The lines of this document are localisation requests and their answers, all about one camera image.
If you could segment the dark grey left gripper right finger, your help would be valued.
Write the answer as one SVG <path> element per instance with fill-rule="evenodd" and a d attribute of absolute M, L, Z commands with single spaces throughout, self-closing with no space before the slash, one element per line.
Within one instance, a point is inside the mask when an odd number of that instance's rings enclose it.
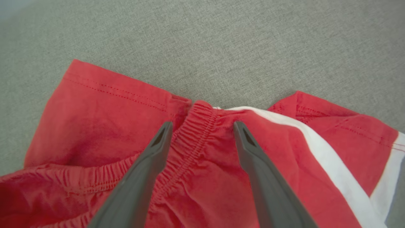
<path fill-rule="evenodd" d="M 249 176 L 259 227 L 318 228 L 245 123 L 234 122 L 234 137 L 239 163 Z"/>

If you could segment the grey fabric sofa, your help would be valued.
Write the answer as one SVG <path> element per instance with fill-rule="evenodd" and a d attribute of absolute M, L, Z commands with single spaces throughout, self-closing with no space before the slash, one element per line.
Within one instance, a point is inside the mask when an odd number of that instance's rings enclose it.
<path fill-rule="evenodd" d="M 302 91 L 405 133 L 405 0 L 0 0 L 0 176 L 74 59 L 224 109 Z"/>

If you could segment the red white basketball shorts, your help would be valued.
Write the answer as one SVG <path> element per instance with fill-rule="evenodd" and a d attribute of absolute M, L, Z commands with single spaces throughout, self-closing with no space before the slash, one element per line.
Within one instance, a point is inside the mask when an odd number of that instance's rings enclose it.
<path fill-rule="evenodd" d="M 87 227 L 164 122 L 173 123 L 146 228 L 259 228 L 233 125 L 242 121 L 320 228 L 386 228 L 405 134 L 301 91 L 223 110 L 74 60 L 24 169 L 0 177 L 0 228 Z"/>

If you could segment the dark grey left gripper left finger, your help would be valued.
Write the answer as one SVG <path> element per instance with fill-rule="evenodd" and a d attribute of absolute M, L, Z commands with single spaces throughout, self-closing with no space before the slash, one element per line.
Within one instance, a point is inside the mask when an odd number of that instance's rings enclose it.
<path fill-rule="evenodd" d="M 172 122 L 165 122 L 91 220 L 88 228 L 144 228 L 157 176 L 166 167 Z"/>

